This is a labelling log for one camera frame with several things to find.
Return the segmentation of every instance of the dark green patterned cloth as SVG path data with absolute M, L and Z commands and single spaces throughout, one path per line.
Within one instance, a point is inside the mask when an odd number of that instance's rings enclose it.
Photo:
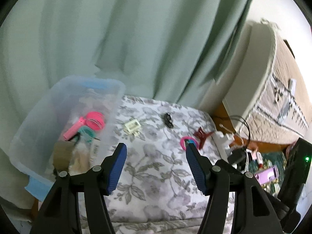
M 249 171 L 255 174 L 261 170 L 266 170 L 271 166 L 276 165 L 279 173 L 278 179 L 262 186 L 264 190 L 276 197 L 284 180 L 284 170 L 286 167 L 285 155 L 283 152 L 262 153 L 261 155 L 263 158 L 263 168 L 259 169 L 257 161 L 254 160 L 249 163 Z

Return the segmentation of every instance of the white plug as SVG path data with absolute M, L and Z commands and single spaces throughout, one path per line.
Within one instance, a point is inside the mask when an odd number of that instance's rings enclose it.
M 228 162 L 227 157 L 231 154 L 229 145 L 234 141 L 234 134 L 223 134 L 221 131 L 216 131 L 211 137 L 216 144 L 221 158 Z

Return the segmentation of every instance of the black hair clip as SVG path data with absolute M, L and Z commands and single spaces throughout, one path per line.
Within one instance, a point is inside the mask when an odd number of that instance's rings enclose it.
M 164 114 L 163 123 L 166 125 L 166 127 L 170 128 L 170 129 L 174 128 L 173 120 L 171 119 L 171 116 L 169 113 Z

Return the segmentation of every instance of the purple smartphone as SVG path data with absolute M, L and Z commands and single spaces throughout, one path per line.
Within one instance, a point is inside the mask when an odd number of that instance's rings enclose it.
M 277 179 L 278 178 L 277 166 L 273 165 L 269 169 L 256 173 L 255 178 L 258 180 L 260 185 L 264 185 L 268 182 L 271 182 L 272 180 Z

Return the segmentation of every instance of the blue gripper pad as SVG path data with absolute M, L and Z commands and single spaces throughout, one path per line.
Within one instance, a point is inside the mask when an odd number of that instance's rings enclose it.
M 127 146 L 123 143 L 119 143 L 116 150 L 112 155 L 112 163 L 107 184 L 107 193 L 111 194 L 117 187 L 124 163 L 127 158 Z
M 197 188 L 207 195 L 206 179 L 210 176 L 212 164 L 205 156 L 201 156 L 194 144 L 189 144 L 186 148 L 186 160 L 190 166 Z

